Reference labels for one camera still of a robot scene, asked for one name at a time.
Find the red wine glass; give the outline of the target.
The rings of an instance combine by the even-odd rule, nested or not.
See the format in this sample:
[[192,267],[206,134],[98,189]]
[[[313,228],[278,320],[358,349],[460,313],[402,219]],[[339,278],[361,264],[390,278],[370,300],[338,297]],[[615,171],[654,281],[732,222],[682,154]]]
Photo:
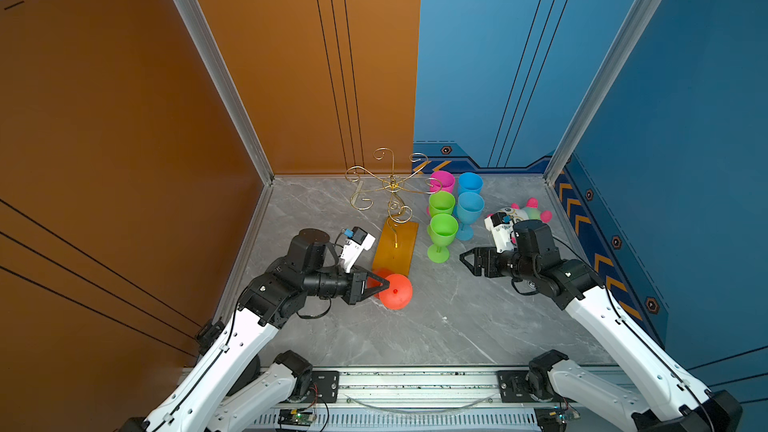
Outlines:
[[386,290],[374,295],[387,309],[402,310],[410,303],[413,297],[413,287],[407,276],[385,268],[376,269],[374,274],[389,282]]

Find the green wine glass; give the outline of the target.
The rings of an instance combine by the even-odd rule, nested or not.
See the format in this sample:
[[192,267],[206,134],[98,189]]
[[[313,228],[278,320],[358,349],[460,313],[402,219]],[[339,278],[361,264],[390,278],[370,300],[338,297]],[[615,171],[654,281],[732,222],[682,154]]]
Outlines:
[[450,214],[437,214],[431,218],[428,232],[432,244],[427,255],[432,262],[444,263],[449,259],[448,246],[455,240],[458,229],[458,221]]
[[455,196],[451,192],[441,190],[430,195],[428,200],[428,214],[430,217],[440,214],[452,215],[455,205]]

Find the light blue wine glass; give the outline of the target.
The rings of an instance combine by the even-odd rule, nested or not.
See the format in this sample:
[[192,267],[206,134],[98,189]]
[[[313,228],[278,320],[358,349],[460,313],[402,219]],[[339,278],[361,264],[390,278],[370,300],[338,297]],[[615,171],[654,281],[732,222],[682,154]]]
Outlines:
[[468,241],[473,238],[472,225],[481,217],[485,201],[479,193],[465,191],[458,196],[455,216],[459,223],[456,239]]

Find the pink wine glass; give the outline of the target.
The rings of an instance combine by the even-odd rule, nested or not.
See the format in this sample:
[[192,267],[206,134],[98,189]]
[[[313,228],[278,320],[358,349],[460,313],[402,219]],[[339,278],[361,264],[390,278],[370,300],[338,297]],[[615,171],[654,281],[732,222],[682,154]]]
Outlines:
[[455,177],[450,172],[444,171],[444,170],[437,170],[434,171],[428,179],[429,183],[429,192],[431,194],[445,191],[448,193],[453,193],[454,186],[455,186]]

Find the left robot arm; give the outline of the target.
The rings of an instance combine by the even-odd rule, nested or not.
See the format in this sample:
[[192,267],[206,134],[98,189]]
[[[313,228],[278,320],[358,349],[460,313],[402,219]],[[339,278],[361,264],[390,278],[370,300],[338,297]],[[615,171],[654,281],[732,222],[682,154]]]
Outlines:
[[243,290],[228,322],[216,324],[218,336],[182,383],[147,417],[128,419],[122,430],[243,431],[273,406],[303,398],[312,366],[292,351],[242,388],[234,386],[308,297],[339,297],[355,305],[388,288],[388,280],[356,264],[374,236],[359,227],[341,236],[343,244],[313,228],[294,236],[286,255]]

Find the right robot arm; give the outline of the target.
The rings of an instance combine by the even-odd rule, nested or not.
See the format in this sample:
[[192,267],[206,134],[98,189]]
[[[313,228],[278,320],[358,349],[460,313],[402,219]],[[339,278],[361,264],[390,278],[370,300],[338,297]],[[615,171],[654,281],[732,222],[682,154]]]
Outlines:
[[725,390],[712,390],[674,361],[626,314],[587,262],[563,259],[547,224],[522,221],[513,234],[514,249],[475,247],[461,254],[461,262],[478,277],[531,283],[534,294],[551,299],[583,326],[637,389],[622,388],[550,350],[529,363],[531,397],[572,399],[622,431],[737,430],[743,416],[739,401]]

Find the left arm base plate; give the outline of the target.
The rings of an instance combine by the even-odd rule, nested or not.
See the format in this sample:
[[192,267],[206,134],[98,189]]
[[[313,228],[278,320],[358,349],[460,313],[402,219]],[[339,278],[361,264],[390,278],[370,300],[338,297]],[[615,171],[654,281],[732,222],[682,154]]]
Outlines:
[[288,398],[293,403],[309,403],[315,400],[334,404],[338,399],[340,372],[338,370],[313,370],[300,377]]

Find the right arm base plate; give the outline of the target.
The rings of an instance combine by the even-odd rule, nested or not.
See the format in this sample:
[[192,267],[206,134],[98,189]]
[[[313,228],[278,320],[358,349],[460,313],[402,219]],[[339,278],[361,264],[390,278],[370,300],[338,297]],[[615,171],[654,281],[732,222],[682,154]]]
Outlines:
[[496,372],[497,385],[503,403],[534,403],[537,398],[528,381],[527,370],[504,369]]

